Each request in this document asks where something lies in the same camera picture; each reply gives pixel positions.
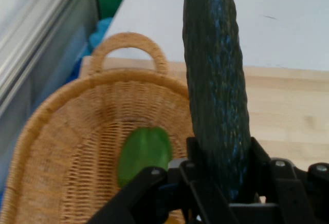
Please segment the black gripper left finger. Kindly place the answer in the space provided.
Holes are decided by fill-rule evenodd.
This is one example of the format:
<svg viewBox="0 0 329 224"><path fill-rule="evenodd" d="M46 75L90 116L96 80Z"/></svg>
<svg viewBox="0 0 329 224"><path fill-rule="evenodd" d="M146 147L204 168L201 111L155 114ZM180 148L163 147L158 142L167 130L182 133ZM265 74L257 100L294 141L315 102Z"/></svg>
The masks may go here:
<svg viewBox="0 0 329 224"><path fill-rule="evenodd" d="M181 210L185 223L238 223L202 169L197 140L189 137L186 142L188 158L179 167L144 168L88 223L164 223L174 210Z"/></svg>

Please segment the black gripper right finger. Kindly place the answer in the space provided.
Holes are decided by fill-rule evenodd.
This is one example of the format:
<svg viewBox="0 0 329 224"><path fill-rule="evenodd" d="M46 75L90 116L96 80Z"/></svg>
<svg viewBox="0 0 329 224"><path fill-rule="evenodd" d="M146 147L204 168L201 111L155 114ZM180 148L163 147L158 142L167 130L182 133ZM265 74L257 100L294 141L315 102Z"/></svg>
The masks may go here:
<svg viewBox="0 0 329 224"><path fill-rule="evenodd" d="M255 138L250 159L251 187L277 206L282 223L328 223L328 163L301 170L288 159L270 158Z"/></svg>

